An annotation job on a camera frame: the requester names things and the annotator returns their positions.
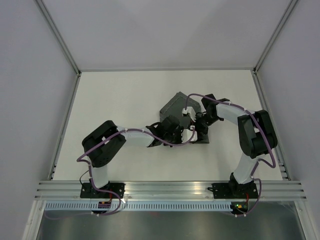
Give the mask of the grey cloth napkin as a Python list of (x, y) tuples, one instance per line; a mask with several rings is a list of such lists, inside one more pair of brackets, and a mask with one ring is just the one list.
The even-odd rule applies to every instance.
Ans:
[[(191, 118), (183, 116), (182, 110), (185, 107), (187, 95), (177, 92), (160, 110), (159, 121), (162, 122), (166, 117), (174, 116), (179, 120), (179, 125), (187, 129), (191, 125)], [(191, 98), (188, 99), (188, 107), (193, 107), (196, 114), (202, 113), (202, 108), (199, 102)], [(208, 133), (198, 133), (198, 141), (196, 144), (209, 144), (210, 140)]]

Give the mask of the left aluminium frame post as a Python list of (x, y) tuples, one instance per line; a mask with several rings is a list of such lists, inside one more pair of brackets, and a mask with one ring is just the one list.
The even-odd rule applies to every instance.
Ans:
[(66, 42), (64, 41), (59, 29), (57, 28), (57, 25), (52, 18), (45, 2), (43, 0), (34, 0), (35, 5), (37, 6), (39, 12), (43, 16), (47, 26), (49, 27), (50, 31), (52, 32), (55, 40), (57, 41), (65, 59), (71, 66), (74, 73), (79, 76), (81, 74), (81, 70), (79, 69), (78, 65), (76, 64), (76, 61), (74, 60)]

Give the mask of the right aluminium frame post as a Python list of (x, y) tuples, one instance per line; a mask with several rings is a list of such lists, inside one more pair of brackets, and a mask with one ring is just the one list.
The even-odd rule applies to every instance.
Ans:
[(278, 37), (280, 36), (281, 32), (285, 28), (288, 20), (290, 19), (292, 13), (294, 12), (295, 8), (297, 7), (299, 0), (290, 0), (286, 9), (284, 10), (276, 28), (272, 32), (271, 37), (269, 38), (265, 48), (263, 49), (258, 61), (256, 62), (255, 66), (252, 69), (253, 74), (256, 74), (260, 68), (262, 67), (264, 61), (268, 57), (273, 45), (276, 43)]

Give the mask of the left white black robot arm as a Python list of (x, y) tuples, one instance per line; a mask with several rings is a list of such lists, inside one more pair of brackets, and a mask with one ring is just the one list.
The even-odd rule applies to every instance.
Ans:
[(179, 145), (182, 143), (183, 129), (179, 120), (171, 115), (161, 122), (137, 129), (117, 126), (112, 120), (105, 121), (81, 143), (90, 165), (89, 175), (94, 183), (92, 193), (98, 198), (108, 195), (108, 164), (123, 146), (152, 148)]

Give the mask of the aluminium frame post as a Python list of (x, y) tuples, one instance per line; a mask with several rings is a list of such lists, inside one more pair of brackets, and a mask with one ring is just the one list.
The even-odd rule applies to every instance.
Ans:
[(276, 28), (272, 32), (271, 37), (269, 38), (265, 48), (263, 49), (258, 61), (256, 62), (255, 66), (252, 69), (253, 74), (256, 74), (260, 68), (262, 67), (264, 61), (268, 57), (273, 45), (276, 43), (278, 37), (280, 36), (281, 32), (285, 28), (288, 20), (290, 19), (292, 13), (294, 12), (295, 8), (297, 7), (299, 0), (290, 0), (286, 9), (284, 10)]
[(79, 76), (81, 74), (81, 70), (79, 69), (78, 65), (76, 64), (76, 61), (74, 60), (66, 42), (64, 41), (59, 29), (57, 28), (57, 25), (52, 18), (45, 2), (43, 0), (34, 0), (35, 5), (37, 6), (39, 12), (43, 16), (47, 26), (49, 27), (50, 31), (52, 32), (55, 40), (57, 41), (65, 59), (71, 66), (74, 73)]

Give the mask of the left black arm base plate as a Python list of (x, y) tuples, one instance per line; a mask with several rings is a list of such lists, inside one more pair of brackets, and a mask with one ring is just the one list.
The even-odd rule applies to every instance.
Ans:
[(83, 183), (80, 191), (81, 199), (122, 199), (125, 193), (125, 184), (111, 182), (100, 190), (96, 190), (91, 183)]

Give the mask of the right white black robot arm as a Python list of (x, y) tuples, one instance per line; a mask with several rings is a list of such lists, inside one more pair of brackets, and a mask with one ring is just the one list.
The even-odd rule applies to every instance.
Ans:
[(227, 98), (217, 100), (213, 94), (202, 96), (202, 113), (195, 114), (195, 130), (198, 144), (209, 143), (209, 127), (217, 121), (227, 120), (237, 126), (242, 155), (238, 166), (230, 174), (227, 183), (213, 183), (208, 187), (214, 199), (258, 199), (261, 188), (254, 179), (260, 162), (274, 169), (272, 150), (278, 139), (266, 110), (249, 111), (231, 103)]

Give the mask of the aluminium front rail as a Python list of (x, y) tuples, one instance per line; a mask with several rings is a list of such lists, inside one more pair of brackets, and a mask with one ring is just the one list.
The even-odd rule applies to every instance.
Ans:
[[(210, 181), (127, 181), (124, 199), (132, 201), (212, 201)], [(78, 181), (41, 181), (35, 200), (79, 200), (82, 185)], [(299, 181), (263, 181), (262, 201), (305, 201), (307, 196)]]

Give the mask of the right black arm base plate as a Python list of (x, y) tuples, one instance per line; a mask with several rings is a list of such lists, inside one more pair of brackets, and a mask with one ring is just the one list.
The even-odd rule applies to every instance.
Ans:
[(214, 199), (257, 199), (259, 196), (257, 185), (253, 182), (246, 184), (213, 183), (207, 188)]

